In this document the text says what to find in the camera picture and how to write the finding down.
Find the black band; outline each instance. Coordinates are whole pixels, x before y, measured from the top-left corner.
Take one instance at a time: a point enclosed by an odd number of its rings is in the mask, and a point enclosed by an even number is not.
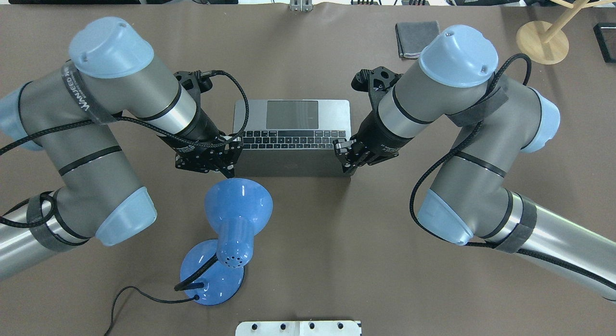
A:
[[[79,70],[77,70],[72,60],[64,63],[61,71],[62,81],[64,82],[66,90],[71,95],[71,98],[81,110],[88,114],[88,117],[90,117],[94,123],[97,125],[106,125],[117,121],[106,108],[96,101],[94,95],[90,93],[88,87],[81,78]]]
[[[485,160],[479,159],[476,156],[464,153],[462,151],[456,153],[456,156],[459,158],[462,158],[464,160],[468,160],[471,163],[475,163],[477,165],[479,165],[480,167],[484,168],[484,169],[488,169],[491,172],[501,176],[502,178],[504,178],[504,176],[506,176],[507,172],[504,171],[503,169],[501,169],[500,167],[497,167],[496,165],[492,165],[490,163],[488,163]]]
[[[92,160],[101,158],[101,156],[112,154],[114,152],[119,152],[121,150],[122,149],[119,146],[107,147],[106,149],[99,150],[98,152],[94,152],[93,154],[88,154],[87,156],[84,156],[83,158],[73,161],[72,163],[64,166],[62,169],[59,169],[58,172],[60,173],[60,176],[64,176],[64,174],[68,173],[71,170],[77,169],[81,165],[89,163]]]
[[[511,217],[511,211],[513,211],[513,194],[508,189],[505,189],[505,191],[507,192],[507,198],[508,198],[507,210],[504,212],[504,216],[502,216],[502,220],[499,226],[497,226],[497,228],[494,229],[494,231],[492,231],[491,233],[488,233],[486,236],[480,236],[481,239],[489,239],[492,236],[499,233],[502,230],[502,228],[504,228],[504,225],[507,224],[509,217]]]
[[[473,125],[486,119],[499,110],[500,106],[507,102],[506,84],[501,87],[495,87],[490,94],[484,95],[478,102],[455,114],[447,115],[449,119],[458,127]]]
[[[396,97],[396,87],[395,86],[394,86],[394,88],[392,90],[392,97],[394,98],[394,104],[396,104],[396,108],[398,108],[398,111],[400,111],[401,114],[403,114],[405,117],[407,117],[411,121],[413,121],[415,123],[419,123],[420,125],[429,125],[430,123],[432,123],[432,122],[422,121],[421,119],[417,119],[417,118],[411,116],[411,114],[409,114],[409,112],[407,112],[407,110],[402,108],[402,106],[400,105],[400,102],[398,101],[398,97]]]
[[[178,101],[180,101],[180,96],[182,95],[182,86],[180,86],[180,83],[178,82],[178,94],[176,94],[176,97],[173,98],[173,100],[171,101],[171,103],[165,107],[164,110],[162,110],[161,112],[159,112],[158,114],[154,115],[154,116],[149,116],[149,117],[137,117],[137,119],[141,119],[141,121],[154,121],[154,119],[160,118],[162,116],[165,116],[166,114],[169,113],[169,111],[171,111],[176,105],[178,105]]]
[[[535,204],[520,195],[522,199],[522,216],[520,222],[515,225],[513,231],[498,245],[496,250],[504,251],[505,253],[515,253],[532,235],[535,225],[537,224],[537,207]]]
[[[58,196],[58,192],[59,191],[60,190],[57,190],[57,191],[55,191],[55,193],[53,193],[53,198],[55,200],[58,200],[57,196]],[[60,224],[62,229],[64,229],[64,231],[69,233],[71,236],[73,236],[73,237],[75,237],[77,239],[80,239],[80,240],[89,240],[90,239],[90,237],[79,235],[78,233],[73,231],[73,229],[69,228],[68,225],[64,222],[64,219],[62,219],[62,216],[60,216],[60,210],[58,208],[55,209],[55,220],[57,220],[58,224]]]
[[[26,210],[26,222],[31,223],[42,218],[42,201],[40,195],[33,196],[28,202],[28,209]],[[69,246],[63,245],[55,238],[55,234],[49,230],[47,224],[44,226],[37,226],[30,228],[32,236],[40,243],[41,246],[48,250],[63,252],[70,250]]]

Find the metal bracket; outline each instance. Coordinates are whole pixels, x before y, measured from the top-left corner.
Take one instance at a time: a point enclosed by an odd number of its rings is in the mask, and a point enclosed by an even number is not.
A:
[[[312,11],[312,0],[291,0],[289,7],[291,11]]]
[[[361,336],[361,321],[243,322],[235,336]]]

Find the brown table surface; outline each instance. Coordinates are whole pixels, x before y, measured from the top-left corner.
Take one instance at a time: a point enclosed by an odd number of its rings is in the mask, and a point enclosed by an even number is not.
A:
[[[171,70],[227,70],[252,99],[349,99],[357,130],[370,104],[350,88],[354,74],[380,65],[404,72],[414,63],[398,58],[396,22],[473,26],[502,62],[518,52],[518,27],[554,22],[562,12],[330,3],[299,14],[283,4],[2,5],[0,95],[59,68],[76,32],[116,15]],[[564,27],[567,58],[534,65],[530,86],[559,106],[561,128],[545,149],[521,155],[504,185],[615,240],[616,65],[603,62],[592,32],[598,22],[616,22],[616,10],[584,9]],[[523,74],[522,62],[508,71],[517,79]],[[202,106],[219,128],[231,130],[239,98],[231,82],[215,78]],[[0,283],[0,334],[101,335],[112,299],[126,285],[160,298],[185,297],[172,288],[187,251],[216,237],[203,196],[223,177],[174,169],[172,151],[141,127],[118,123],[112,130],[148,187],[157,222],[114,247],[92,240]],[[255,238],[255,257],[233,299],[203,307],[124,296],[113,334],[232,336],[241,321],[355,319],[370,336],[613,335],[616,306],[590,290],[512,255],[445,244],[413,223],[410,191],[456,133],[441,118],[398,158],[363,167],[350,181],[256,179],[270,191],[274,211]],[[9,141],[0,136],[0,144]],[[0,209],[62,186],[43,152],[18,149],[0,167]]]

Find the light blue joint cap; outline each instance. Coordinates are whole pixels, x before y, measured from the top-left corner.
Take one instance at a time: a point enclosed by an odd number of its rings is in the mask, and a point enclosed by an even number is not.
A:
[[[456,88],[486,82],[498,65],[492,43],[477,29],[464,25],[448,27],[420,54],[420,67],[428,77]]]
[[[0,130],[14,141],[28,136],[22,125],[22,119],[19,117],[19,98],[26,84],[24,83],[20,88],[13,90],[11,94],[0,99]],[[42,147],[34,143],[34,141],[23,143],[20,147],[28,150],[42,150]]]
[[[156,208],[147,189],[141,187],[130,194],[105,219],[96,231],[97,239],[113,246],[136,235],[156,220]]]
[[[79,71],[96,78],[119,78],[145,68],[154,50],[122,18],[104,17],[79,31],[68,46]]]
[[[541,121],[539,121],[539,129],[537,129],[535,137],[533,137],[528,145],[522,148],[521,152],[524,153],[532,153],[542,149],[545,143],[552,140],[554,135],[556,135],[558,127],[561,125],[561,112],[559,112],[556,105],[545,99],[534,88],[531,88],[531,90],[535,91],[539,97],[539,103],[541,103]]]
[[[432,189],[428,189],[417,218],[434,235],[458,246],[473,238],[471,228]]]
[[[229,220],[247,220],[254,236],[266,226],[272,209],[273,201],[268,190],[244,178],[220,181],[205,196],[205,214],[218,234]]]

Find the laptop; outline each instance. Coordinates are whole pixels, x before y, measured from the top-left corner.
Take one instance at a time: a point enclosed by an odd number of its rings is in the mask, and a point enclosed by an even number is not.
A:
[[[334,153],[333,141],[350,138],[346,100],[249,100],[244,150],[238,177],[349,177]],[[244,123],[245,104],[235,103],[233,132]]]

